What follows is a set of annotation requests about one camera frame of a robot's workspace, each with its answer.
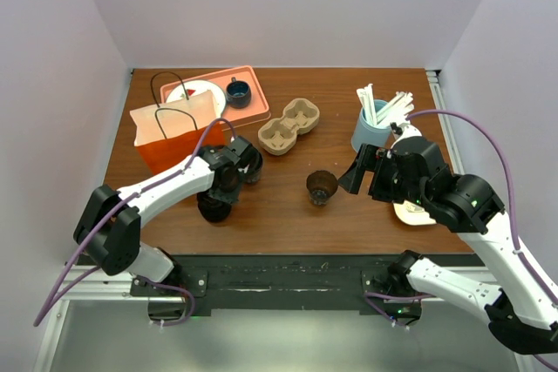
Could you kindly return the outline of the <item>dark coffee cup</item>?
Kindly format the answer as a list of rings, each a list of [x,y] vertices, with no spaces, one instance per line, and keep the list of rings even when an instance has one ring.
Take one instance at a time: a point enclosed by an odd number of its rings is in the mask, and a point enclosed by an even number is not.
[[[245,167],[245,184],[255,184],[259,181],[262,171],[262,155],[257,152],[250,163]]]
[[[310,202],[316,206],[324,206],[337,192],[338,181],[332,172],[318,170],[307,177],[306,188]]]

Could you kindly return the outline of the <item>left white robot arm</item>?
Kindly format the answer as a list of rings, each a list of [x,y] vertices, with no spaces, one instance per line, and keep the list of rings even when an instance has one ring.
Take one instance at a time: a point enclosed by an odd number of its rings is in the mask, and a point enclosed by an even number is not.
[[[242,186],[258,181],[262,155],[245,138],[229,145],[206,145],[179,164],[133,186],[96,188],[73,239],[100,269],[113,276],[128,272],[149,281],[161,295],[174,294],[186,275],[159,247],[143,243],[142,228],[168,208],[194,196],[208,222],[224,221]]]

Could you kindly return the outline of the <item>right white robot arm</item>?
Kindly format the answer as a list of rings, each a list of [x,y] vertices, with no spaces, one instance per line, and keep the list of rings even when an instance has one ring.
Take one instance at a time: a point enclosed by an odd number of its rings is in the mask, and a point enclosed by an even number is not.
[[[544,291],[550,279],[537,263],[525,266],[532,254],[513,239],[510,216],[485,180],[452,173],[439,147],[421,136],[400,139],[391,150],[361,145],[338,184],[356,194],[366,172],[373,174],[368,194],[374,200],[418,204],[457,234],[497,281],[470,280],[406,250],[388,268],[398,300],[438,297],[480,319],[515,353],[556,353],[557,305]]]

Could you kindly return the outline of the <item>light blue straw holder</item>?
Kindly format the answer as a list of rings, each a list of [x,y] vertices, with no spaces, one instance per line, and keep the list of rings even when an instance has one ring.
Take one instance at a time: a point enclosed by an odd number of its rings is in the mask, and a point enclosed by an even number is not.
[[[370,125],[365,118],[364,108],[361,108],[350,144],[355,152],[359,151],[362,144],[384,147],[390,136],[391,128],[388,125]]]

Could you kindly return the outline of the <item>black cup lid on table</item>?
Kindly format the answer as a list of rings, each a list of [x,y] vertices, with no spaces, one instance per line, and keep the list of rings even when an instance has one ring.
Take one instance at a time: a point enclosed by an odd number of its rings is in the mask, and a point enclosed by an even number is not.
[[[232,205],[210,197],[207,193],[196,195],[197,207],[201,216],[208,222],[224,221],[232,211]]]

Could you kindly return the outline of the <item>cardboard cup carrier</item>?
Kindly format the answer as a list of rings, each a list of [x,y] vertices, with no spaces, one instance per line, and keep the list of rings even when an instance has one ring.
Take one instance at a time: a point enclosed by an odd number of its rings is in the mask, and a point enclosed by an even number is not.
[[[279,118],[270,119],[258,131],[260,146],[269,154],[282,156],[297,142],[297,138],[312,131],[320,119],[319,108],[306,98],[291,100]]]

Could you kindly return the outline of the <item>white wrapped straws bundle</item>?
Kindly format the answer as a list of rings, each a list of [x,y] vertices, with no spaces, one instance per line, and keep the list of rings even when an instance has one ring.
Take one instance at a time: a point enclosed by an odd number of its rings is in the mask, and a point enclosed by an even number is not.
[[[356,89],[356,94],[364,112],[364,121],[373,127],[385,128],[391,123],[400,122],[414,110],[414,97],[409,91],[397,91],[390,101],[380,104],[378,108],[373,84]]]

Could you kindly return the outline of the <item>orange paper bag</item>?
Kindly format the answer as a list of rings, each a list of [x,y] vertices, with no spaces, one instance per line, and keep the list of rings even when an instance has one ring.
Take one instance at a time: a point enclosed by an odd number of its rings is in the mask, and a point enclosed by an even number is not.
[[[152,103],[130,111],[136,127],[133,145],[153,174],[159,174],[190,155],[208,125],[219,117],[202,120],[197,111],[163,104],[150,79]]]

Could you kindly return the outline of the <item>white panda dish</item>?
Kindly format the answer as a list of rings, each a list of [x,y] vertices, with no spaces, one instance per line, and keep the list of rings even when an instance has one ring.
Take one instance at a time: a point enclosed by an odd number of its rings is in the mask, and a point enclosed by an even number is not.
[[[436,224],[436,221],[423,207],[410,201],[405,201],[403,204],[394,203],[393,209],[398,219],[408,226],[420,227]]]

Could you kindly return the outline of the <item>dark blue ceramic cup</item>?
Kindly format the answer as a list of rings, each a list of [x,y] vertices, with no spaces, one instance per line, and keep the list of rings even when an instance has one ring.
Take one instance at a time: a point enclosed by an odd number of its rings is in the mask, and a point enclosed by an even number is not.
[[[235,109],[248,107],[252,98],[249,84],[236,77],[231,78],[230,83],[226,87],[225,94],[228,104]]]

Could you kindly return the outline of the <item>white plate with strawberry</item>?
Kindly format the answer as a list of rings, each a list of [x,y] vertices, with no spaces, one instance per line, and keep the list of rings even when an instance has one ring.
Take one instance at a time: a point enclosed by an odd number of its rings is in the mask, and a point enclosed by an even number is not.
[[[168,94],[165,102],[173,102],[180,100],[188,96],[192,98],[193,96],[202,94],[206,91],[212,93],[214,98],[214,109],[215,114],[220,117],[227,106],[227,99],[224,90],[213,82],[201,79],[195,79],[191,81],[180,82],[178,87],[174,87]]]

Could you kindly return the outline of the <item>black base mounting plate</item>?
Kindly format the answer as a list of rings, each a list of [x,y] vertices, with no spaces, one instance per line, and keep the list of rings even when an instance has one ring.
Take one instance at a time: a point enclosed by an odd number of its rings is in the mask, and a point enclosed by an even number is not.
[[[388,274],[396,254],[178,255],[195,315],[217,309],[356,311],[367,292],[404,296]]]

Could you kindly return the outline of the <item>aluminium frame rail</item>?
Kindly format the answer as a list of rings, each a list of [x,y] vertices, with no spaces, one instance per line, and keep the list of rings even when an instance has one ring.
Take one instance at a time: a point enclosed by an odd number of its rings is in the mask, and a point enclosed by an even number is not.
[[[440,111],[444,111],[446,109],[446,103],[439,83],[439,73],[434,70],[426,70],[425,74],[431,89],[432,98],[436,108]],[[441,129],[446,141],[446,146],[449,152],[453,171],[456,173],[463,173],[463,164],[459,154],[459,148],[457,147],[457,143],[453,135],[451,116],[439,114],[439,122],[441,124]]]

